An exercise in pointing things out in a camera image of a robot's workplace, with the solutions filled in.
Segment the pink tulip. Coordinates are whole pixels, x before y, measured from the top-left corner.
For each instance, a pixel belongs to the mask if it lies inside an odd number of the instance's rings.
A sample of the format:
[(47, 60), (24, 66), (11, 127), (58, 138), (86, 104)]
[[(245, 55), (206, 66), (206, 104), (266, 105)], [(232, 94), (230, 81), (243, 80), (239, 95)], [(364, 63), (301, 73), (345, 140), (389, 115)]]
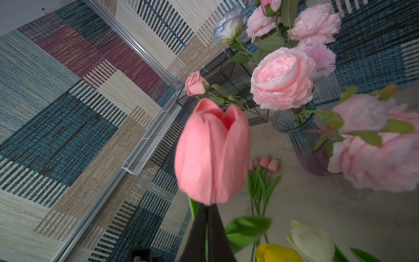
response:
[[(206, 262), (208, 209), (231, 201), (243, 189), (250, 151), (251, 130), (238, 106), (222, 110), (208, 98), (198, 102), (177, 143), (174, 167), (179, 189), (190, 199), (193, 222), (199, 204), (205, 205)], [(223, 225), (233, 254), (260, 239), (271, 224), (270, 218), (244, 216)]]
[(259, 165), (256, 167), (255, 174), (254, 174), (254, 181), (255, 181), (255, 206), (256, 206), (256, 213), (264, 217), (265, 216), (265, 208), (268, 203), (267, 198), (267, 185), (265, 182), (265, 176), (268, 172), (268, 165), (271, 159), (267, 156), (262, 157), (259, 162)]
[(257, 216), (260, 216), (259, 170), (259, 161), (257, 159), (251, 160), (248, 171), (248, 191), (252, 214)]
[(276, 189), (277, 185), (279, 184), (282, 176), (279, 175), (279, 160), (277, 159), (270, 159), (268, 157), (264, 157), (261, 161), (261, 166), (263, 170), (267, 172), (267, 179), (264, 179), (264, 186), (262, 189), (264, 191), (263, 194), (263, 216), (265, 216), (266, 209), (270, 198), (273, 194), (273, 191)]

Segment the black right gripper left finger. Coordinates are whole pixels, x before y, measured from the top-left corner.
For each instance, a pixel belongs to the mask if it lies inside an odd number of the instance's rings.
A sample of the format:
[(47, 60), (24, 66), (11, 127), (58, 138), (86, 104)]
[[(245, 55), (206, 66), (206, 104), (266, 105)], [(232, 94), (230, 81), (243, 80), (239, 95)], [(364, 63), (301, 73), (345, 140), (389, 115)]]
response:
[(206, 261), (206, 228), (207, 212), (205, 205), (199, 204), (180, 262)]

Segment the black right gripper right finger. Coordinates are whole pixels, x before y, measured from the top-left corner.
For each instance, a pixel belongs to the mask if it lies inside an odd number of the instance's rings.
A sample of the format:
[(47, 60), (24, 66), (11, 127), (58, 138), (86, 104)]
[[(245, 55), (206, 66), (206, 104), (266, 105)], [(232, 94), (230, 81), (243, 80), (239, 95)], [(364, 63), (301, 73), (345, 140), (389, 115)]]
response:
[(236, 262), (217, 205), (208, 209), (208, 261)]

